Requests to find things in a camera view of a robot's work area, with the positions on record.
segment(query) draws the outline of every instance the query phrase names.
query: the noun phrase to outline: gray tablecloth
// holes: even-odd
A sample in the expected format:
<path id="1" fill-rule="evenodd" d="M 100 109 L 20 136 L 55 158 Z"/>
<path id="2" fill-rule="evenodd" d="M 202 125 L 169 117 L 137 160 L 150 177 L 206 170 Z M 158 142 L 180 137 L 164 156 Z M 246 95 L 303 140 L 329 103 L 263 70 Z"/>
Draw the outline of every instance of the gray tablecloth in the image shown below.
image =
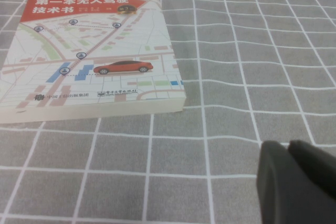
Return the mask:
<path id="1" fill-rule="evenodd" d="M 0 0 L 1 62 L 25 1 Z M 0 125 L 1 224 L 257 224 L 264 140 L 336 153 L 336 0 L 162 6 L 185 110 Z"/>

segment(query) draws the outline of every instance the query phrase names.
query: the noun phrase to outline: book cover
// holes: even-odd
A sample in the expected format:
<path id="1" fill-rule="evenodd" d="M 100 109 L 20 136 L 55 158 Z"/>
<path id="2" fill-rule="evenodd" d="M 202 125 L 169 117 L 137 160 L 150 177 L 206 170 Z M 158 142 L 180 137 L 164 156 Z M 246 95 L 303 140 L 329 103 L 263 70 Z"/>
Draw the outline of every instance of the book cover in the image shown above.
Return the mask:
<path id="1" fill-rule="evenodd" d="M 180 111 L 159 0 L 28 0 L 0 74 L 0 123 Z"/>

